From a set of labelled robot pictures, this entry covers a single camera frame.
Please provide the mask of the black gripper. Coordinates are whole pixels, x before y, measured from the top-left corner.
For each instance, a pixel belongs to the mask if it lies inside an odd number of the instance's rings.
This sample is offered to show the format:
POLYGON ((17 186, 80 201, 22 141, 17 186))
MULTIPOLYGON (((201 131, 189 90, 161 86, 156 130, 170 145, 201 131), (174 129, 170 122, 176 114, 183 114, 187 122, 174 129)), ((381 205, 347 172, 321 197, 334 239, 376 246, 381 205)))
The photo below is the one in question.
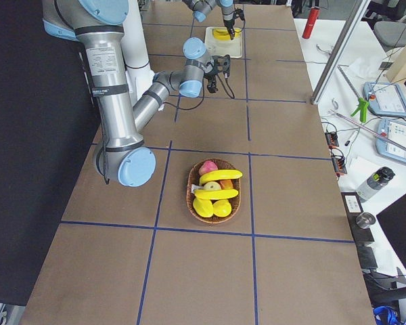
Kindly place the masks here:
POLYGON ((217 76, 219 73, 223 73, 223 69, 219 66, 209 66, 208 70, 204 74, 204 78, 207 80, 207 90, 210 93, 216 93, 217 88, 217 76))
POLYGON ((234 29, 235 14, 234 13, 223 14, 223 23, 229 33, 230 39, 234 39, 234 37, 235 37, 235 29, 234 29))

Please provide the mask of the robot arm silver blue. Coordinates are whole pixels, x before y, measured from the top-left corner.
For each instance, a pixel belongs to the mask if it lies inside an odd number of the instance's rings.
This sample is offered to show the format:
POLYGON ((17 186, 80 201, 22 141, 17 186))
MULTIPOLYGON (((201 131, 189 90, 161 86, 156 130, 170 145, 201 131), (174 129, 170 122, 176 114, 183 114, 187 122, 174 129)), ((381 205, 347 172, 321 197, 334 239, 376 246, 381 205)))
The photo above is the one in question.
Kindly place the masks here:
POLYGON ((229 74, 230 57, 211 55, 197 37, 183 45, 181 70, 153 72, 136 1, 44 1, 43 23, 49 35, 85 47, 88 83, 101 116, 93 164, 107 182, 146 183, 156 158, 141 130, 171 93, 195 98, 203 87, 215 92, 217 75, 229 74))
POLYGON ((216 7, 221 8, 224 27, 231 40, 235 38, 235 7, 232 0, 182 0, 198 22, 203 22, 216 7))

